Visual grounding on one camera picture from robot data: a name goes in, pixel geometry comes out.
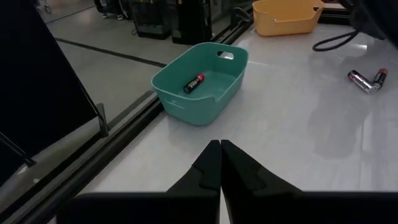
floor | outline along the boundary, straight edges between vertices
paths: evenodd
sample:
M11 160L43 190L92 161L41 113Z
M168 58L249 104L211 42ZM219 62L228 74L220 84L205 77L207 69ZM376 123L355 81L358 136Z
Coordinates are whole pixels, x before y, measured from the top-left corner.
M94 7L93 0L48 0L47 2L52 12L47 13L44 9L45 2L40 0L38 8L42 19L52 35L60 40L59 47L91 99L96 104L104 104L108 122L119 118L118 115L125 113L126 108L132 110L131 105L134 101L152 90L150 80L161 67L78 47L76 44L162 64L170 63L191 47L173 44L171 38L154 40L132 35L134 23L127 20L118 21L112 16L103 19ZM214 32L221 31L228 24L228 17L220 19L214 25ZM97 130L98 127L90 126L88 129ZM75 134L72 141L63 139L60 141L61 146L46 149L45 153L34 158L40 166L36 166L35 169L21 167L13 178L0 188L0 196L4 196L0 200L0 212L47 175L90 136L90 133L79 136Z
M398 77L375 95L347 78L354 69L370 80L382 67L397 73L398 51L364 34L312 50L350 30L319 24L311 34L265 38L251 27L235 42L249 52L241 89L211 124L161 113L82 193L166 191L212 139L231 140L302 190L398 191Z

black cable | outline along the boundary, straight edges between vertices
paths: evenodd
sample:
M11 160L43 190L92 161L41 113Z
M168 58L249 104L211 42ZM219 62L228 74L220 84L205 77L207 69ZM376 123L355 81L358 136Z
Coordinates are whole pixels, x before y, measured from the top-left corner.
M349 32L349 33L347 33L347 34L343 34L343 35L339 35L339 36L337 36L337 37L332 37L332 38L330 38L330 39L326 39L326 40L323 40L323 41L319 41L318 43L316 43L316 44L313 45L312 50L314 50L314 51L316 51L316 52L325 52L325 51L329 51L329 50L335 50L335 49L337 49L337 48L339 48L339 47L341 47L341 46L347 44L348 42L350 42L350 41L351 41L352 39L354 39L358 34L359 34L359 31L352 31L352 32ZM319 45L323 45L323 44L326 44L326 43L329 43L329 42L332 42L332 41L335 41L335 40L338 40L338 39L342 39L342 38L344 38L344 37L348 37L348 38L345 39L344 41L342 41L342 42L339 43L339 44L336 44L336 45L331 46L331 47L318 48Z

battery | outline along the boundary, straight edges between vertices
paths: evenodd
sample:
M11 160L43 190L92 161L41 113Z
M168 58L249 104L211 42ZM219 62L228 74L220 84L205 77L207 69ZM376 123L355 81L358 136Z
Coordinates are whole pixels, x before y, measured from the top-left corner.
M357 86L363 89L366 93L373 94L377 91L377 87L356 70L350 71L348 73L348 78L355 82L355 84L357 84Z
M199 74L192 81L184 86L185 93L191 93L199 84L205 80L205 75L203 73Z
M388 74L388 70L385 68L382 68L379 70L379 72L377 73L376 77L374 77L373 80L373 85L380 90L381 87L383 87L383 83L386 80Z

black floor stripe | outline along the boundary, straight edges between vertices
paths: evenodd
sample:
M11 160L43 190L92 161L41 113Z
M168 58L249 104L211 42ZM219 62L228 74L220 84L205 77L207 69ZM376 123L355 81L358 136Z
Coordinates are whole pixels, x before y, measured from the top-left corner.
M104 53L104 54L109 54L109 55L113 55L113 56L116 56L116 57L130 59L130 60L133 60L133 61L136 61L136 62L146 63L148 65L153 65L153 66L160 67L160 68L163 68L163 67L166 66L166 64L164 64L164 63L155 62L155 61L152 61L152 60L143 59L143 58L139 58L139 57L132 56L132 55L121 54L121 53L113 52L113 51L110 51L110 50L100 49L100 48L97 48L97 47L93 47L93 46L89 46L89 45L85 45L85 44L81 44L81 43L76 43L76 42L73 42L73 41L70 41L70 40L64 40L64 39L57 38L57 37L55 37L55 40L59 41L59 42L62 42L62 43L74 45L74 46L77 46L77 47L83 47L85 49L95 50L97 52L101 52L101 53Z
M64 19L64 18L69 17L69 16L73 16L73 15L75 15L75 14L78 14L79 12L83 12L84 10L91 9L92 7L95 7L95 6L90 6L90 7L87 7L87 8L85 8L85 9L82 9L82 10L80 10L80 11L71 13L71 14L69 14L69 15L62 16L62 17L60 17L60 18L58 18L58 19L51 20L51 21L49 21L49 22L46 22L46 24L49 24L49 23L51 23L51 22L58 21L58 20L60 20L60 19Z

